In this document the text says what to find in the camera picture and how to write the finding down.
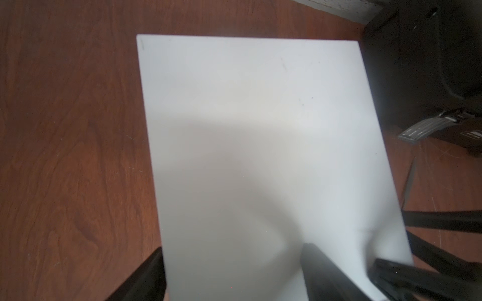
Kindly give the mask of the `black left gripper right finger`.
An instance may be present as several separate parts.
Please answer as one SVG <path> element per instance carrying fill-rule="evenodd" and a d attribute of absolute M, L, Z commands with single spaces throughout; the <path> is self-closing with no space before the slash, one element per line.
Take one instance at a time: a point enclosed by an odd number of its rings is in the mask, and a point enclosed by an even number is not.
<path fill-rule="evenodd" d="M 316 245 L 303 245 L 300 264 L 309 301 L 369 300 Z"/>

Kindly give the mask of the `white drawer cabinet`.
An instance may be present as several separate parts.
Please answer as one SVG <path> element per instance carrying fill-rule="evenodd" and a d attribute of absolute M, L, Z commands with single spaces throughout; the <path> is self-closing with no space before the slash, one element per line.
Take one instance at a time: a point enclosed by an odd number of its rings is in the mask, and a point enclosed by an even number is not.
<path fill-rule="evenodd" d="M 412 264 L 357 41 L 138 35 L 171 300 L 306 300 L 313 243 L 371 300 Z"/>

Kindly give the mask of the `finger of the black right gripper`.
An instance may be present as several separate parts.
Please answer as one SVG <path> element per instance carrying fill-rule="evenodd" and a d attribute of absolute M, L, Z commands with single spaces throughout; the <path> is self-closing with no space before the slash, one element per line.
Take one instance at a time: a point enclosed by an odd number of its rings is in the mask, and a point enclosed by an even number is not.
<path fill-rule="evenodd" d="M 412 254 L 435 269 L 376 259 L 370 281 L 389 300 L 481 300 L 481 263 L 467 262 L 407 233 Z"/>
<path fill-rule="evenodd" d="M 407 227 L 481 233 L 481 211 L 422 212 L 403 211 Z"/>

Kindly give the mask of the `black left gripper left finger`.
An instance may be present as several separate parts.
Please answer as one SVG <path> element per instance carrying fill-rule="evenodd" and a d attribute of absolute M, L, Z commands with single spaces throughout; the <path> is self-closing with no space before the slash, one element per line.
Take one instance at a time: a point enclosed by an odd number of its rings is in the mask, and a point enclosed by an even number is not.
<path fill-rule="evenodd" d="M 166 273 L 162 248 L 157 248 L 107 300 L 164 300 Z"/>

